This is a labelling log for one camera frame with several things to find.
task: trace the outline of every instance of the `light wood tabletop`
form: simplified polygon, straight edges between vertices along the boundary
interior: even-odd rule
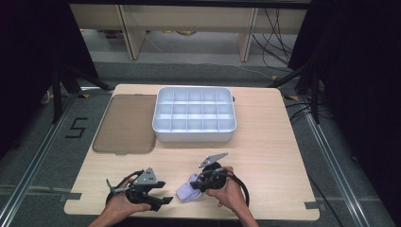
[[[157,95],[165,85],[120,84],[115,95]],[[181,202],[176,195],[193,173],[201,173],[199,164],[208,155],[228,152],[218,162],[232,166],[234,173],[247,186],[250,209],[256,219],[316,220],[316,204],[305,166],[280,94],[273,88],[229,87],[235,97],[236,129],[233,138],[224,143],[161,143],[156,140],[153,151],[145,154],[116,155],[98,153],[89,147],[72,193],[81,193],[79,200],[68,200],[64,211],[71,215],[99,215],[113,186],[134,171],[152,167],[157,179],[166,182],[152,189],[153,197],[174,197],[158,212],[134,214],[155,218],[218,218],[236,216],[227,208],[218,208],[218,201],[202,195],[195,201]]]

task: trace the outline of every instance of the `white plastic organizer tray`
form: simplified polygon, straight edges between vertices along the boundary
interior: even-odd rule
[[[224,87],[165,87],[152,122],[162,142],[226,142],[236,127],[233,95]]]

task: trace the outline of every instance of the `aluminum rail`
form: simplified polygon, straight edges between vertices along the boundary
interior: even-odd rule
[[[303,103],[307,103],[306,99],[300,96],[300,101]],[[351,185],[348,183],[347,178],[345,177],[339,162],[336,159],[336,155],[333,150],[330,148],[322,128],[319,124],[315,123],[311,114],[306,116],[307,122],[309,123],[310,129],[312,129],[313,134],[318,141],[318,144],[321,148],[322,154],[324,156],[325,161],[330,168],[331,174],[333,175],[334,180],[337,183],[337,186],[344,198],[345,204],[348,207],[348,210],[354,220],[354,223],[357,227],[363,226],[368,227],[371,226],[368,219],[366,218],[365,212],[360,205],[355,192],[353,191]]]
[[[50,150],[58,131],[60,130],[64,118],[77,97],[78,94],[69,94],[65,104],[63,105],[63,112],[59,120],[50,127],[46,137],[41,143],[41,146],[26,169],[24,176],[20,182],[18,182],[6,205],[2,208],[0,215],[0,223],[2,227],[6,227],[11,224],[15,214],[24,200],[26,192],[39,172],[39,169],[41,168],[42,163],[44,162],[44,159]]]

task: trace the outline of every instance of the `brown tray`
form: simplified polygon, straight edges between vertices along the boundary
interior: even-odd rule
[[[97,131],[93,150],[117,154],[151,152],[156,142],[151,125],[156,97],[113,96]]]

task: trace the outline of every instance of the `hand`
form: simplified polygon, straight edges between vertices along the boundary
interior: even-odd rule
[[[226,166],[224,168],[229,171],[228,174],[234,172],[231,166]],[[247,206],[244,196],[242,195],[241,187],[230,177],[227,177],[226,184],[221,189],[207,189],[206,195],[218,199],[218,207],[224,205],[234,212],[240,207]]]
[[[128,179],[121,184],[121,187],[126,187],[132,181],[133,179]],[[100,216],[97,217],[97,219],[95,219],[89,226],[112,226],[133,213],[148,211],[150,208],[150,205],[146,203],[131,203],[128,201],[125,193],[118,193],[112,196]]]
[[[224,167],[228,174],[233,174],[234,170],[230,166]],[[230,177],[227,177],[226,184],[221,189],[207,189],[206,195],[218,199],[218,207],[226,206],[231,209],[239,218],[244,227],[258,227],[257,221],[245,202],[241,187]]]

